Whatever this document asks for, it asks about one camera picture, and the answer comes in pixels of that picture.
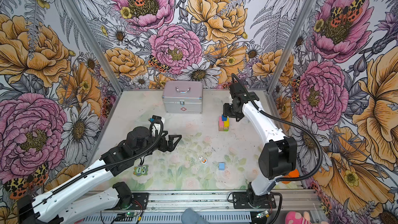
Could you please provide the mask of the small orange white toy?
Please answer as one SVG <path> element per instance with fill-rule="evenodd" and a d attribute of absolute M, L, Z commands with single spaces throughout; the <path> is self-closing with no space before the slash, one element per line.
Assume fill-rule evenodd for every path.
<path fill-rule="evenodd" d="M 202 164 L 206 164 L 207 163 L 207 159 L 203 156 L 199 156 L 199 160 L 201 161 Z"/>

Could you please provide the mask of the yellow wood block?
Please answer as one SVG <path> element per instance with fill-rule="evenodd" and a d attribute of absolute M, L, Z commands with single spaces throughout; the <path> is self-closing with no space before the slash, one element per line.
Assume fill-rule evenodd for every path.
<path fill-rule="evenodd" d="M 223 124 L 224 124 L 224 127 L 229 127 L 230 126 L 229 118 L 228 118 L 228 121 L 223 122 Z"/>

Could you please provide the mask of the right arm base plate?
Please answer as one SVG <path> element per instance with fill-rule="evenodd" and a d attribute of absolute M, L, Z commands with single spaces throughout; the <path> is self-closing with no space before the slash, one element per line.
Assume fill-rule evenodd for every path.
<path fill-rule="evenodd" d="M 271 209 L 277 207 L 273 196 L 256 196 L 251 191 L 232 192 L 232 203 L 235 209 Z"/>

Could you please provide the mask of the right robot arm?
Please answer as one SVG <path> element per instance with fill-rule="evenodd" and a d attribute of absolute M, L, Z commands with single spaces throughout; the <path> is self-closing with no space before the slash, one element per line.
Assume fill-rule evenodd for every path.
<path fill-rule="evenodd" d="M 288 138 L 274 123 L 275 118 L 266 113 L 258 96 L 249 92 L 240 83 L 230 85 L 231 103 L 223 106 L 223 115 L 240 121 L 248 118 L 263 142 L 258 158 L 260 174 L 248 184 L 246 196 L 253 207 L 270 200 L 271 191 L 282 181 L 288 181 L 288 174 L 296 169 L 297 143 Z"/>

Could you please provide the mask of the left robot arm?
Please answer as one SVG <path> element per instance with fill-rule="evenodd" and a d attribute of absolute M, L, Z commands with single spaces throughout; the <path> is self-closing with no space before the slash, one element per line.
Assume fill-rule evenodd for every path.
<path fill-rule="evenodd" d="M 20 224 L 73 224 L 90 214 L 106 209 L 127 209 L 137 201 L 126 183 L 115 183 L 106 191 L 84 195 L 105 181 L 131 168 L 136 160 L 154 151 L 172 152 L 181 135 L 169 135 L 151 126 L 136 127 L 116 147 L 102 154 L 91 166 L 56 188 L 36 197 L 25 196 L 17 202 Z"/>

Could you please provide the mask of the owl sticker toy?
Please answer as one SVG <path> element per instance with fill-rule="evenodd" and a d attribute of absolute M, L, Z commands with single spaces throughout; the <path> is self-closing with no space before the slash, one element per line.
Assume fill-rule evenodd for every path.
<path fill-rule="evenodd" d="M 134 167 L 133 174 L 137 177 L 148 175 L 148 165 Z"/>

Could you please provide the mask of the light blue wood cube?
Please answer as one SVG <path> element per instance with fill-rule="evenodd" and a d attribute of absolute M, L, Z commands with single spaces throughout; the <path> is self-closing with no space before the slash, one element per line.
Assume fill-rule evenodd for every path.
<path fill-rule="evenodd" d="M 219 162 L 218 163 L 218 170 L 219 171 L 224 171 L 226 169 L 226 164 L 224 162 Z"/>

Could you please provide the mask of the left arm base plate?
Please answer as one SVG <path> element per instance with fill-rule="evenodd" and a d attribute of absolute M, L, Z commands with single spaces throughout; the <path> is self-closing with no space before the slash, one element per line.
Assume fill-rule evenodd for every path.
<path fill-rule="evenodd" d="M 127 203 L 123 207 L 126 210 L 140 210 L 144 211 L 147 209 L 147 204 L 149 202 L 149 193 L 139 192 L 132 193 L 127 197 Z"/>

